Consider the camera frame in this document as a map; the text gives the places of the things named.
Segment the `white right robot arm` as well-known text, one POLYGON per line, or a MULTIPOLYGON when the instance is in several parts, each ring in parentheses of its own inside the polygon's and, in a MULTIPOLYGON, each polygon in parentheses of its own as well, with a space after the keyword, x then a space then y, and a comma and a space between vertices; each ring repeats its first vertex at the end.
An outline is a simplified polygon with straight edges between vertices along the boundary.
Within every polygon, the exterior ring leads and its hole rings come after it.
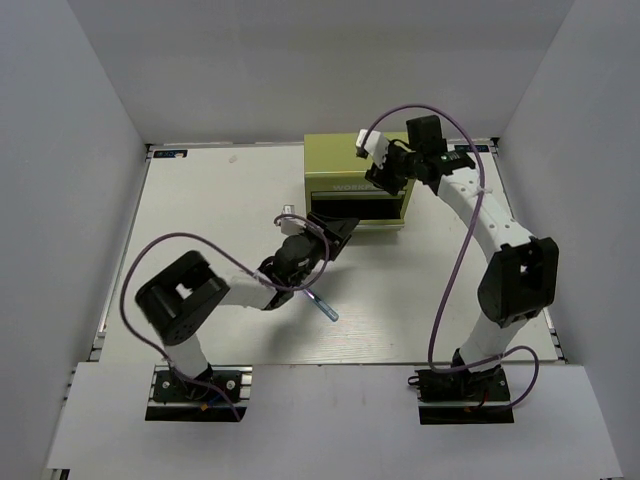
POLYGON ((435 115, 406 123, 406 140, 390 140, 373 128, 359 132, 356 154, 373 163, 365 178, 395 195, 411 181, 428 186, 467 228, 487 261, 477 288, 480 316, 452 359, 451 384, 472 399, 488 385, 515 335, 555 298, 559 248, 537 238, 494 198, 475 147, 451 150, 435 115))

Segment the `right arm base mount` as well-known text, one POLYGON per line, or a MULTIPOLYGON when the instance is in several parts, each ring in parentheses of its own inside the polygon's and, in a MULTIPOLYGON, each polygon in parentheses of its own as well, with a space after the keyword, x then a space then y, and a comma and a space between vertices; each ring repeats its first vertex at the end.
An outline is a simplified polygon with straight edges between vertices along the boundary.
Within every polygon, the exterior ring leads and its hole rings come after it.
POLYGON ((476 373, 416 370, 407 383, 417 392, 421 425, 514 422, 510 390, 500 366, 476 373))

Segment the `light blue pen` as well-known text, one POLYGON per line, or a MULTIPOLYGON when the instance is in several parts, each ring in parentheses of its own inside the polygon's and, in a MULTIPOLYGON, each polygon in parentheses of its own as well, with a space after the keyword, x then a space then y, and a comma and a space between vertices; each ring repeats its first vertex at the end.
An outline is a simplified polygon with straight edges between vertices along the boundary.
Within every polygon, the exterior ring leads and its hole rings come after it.
POLYGON ((304 293, 311 300, 311 302, 332 322, 337 322, 339 320, 339 314, 316 293, 314 293, 310 289, 306 289, 304 293))

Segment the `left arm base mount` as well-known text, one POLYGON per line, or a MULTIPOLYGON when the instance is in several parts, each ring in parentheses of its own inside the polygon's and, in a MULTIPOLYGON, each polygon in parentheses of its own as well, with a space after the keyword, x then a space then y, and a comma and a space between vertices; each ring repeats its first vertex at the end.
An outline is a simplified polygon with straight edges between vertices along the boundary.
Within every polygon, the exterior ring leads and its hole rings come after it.
POLYGON ((148 422, 233 423, 243 419, 249 405, 253 369, 249 366, 214 367, 203 382, 223 391, 180 379, 169 367, 157 366, 152 376, 145 412, 148 422))

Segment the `green top drawer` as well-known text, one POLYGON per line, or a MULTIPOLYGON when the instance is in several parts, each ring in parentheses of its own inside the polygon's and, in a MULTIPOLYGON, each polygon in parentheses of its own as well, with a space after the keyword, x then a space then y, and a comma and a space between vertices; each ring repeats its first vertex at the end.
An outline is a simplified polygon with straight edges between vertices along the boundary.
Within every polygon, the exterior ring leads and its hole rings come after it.
POLYGON ((314 191, 311 193, 312 200, 345 200, 345 199, 382 199, 398 200, 405 196, 405 191, 400 191, 396 195, 391 195, 383 190, 334 190, 334 191, 314 191))

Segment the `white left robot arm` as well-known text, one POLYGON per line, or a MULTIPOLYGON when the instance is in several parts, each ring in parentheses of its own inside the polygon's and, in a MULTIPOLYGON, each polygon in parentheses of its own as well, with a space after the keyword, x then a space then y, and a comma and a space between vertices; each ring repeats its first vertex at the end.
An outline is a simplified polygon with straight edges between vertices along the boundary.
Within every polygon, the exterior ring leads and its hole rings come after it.
POLYGON ((219 306, 237 306, 272 311, 287 303, 295 293, 308 291, 337 259, 360 220, 309 213, 302 217, 286 206, 274 219, 285 236, 276 252, 251 269, 213 242, 196 234, 174 232, 152 241, 177 237, 200 241, 211 247, 238 271, 228 278, 214 273, 196 250, 180 256, 148 280, 135 294, 135 303, 158 335, 161 343, 143 337, 124 320, 127 329, 156 349, 167 361, 177 387, 188 398, 224 396, 214 384, 214 372, 204 355, 197 331, 219 306))

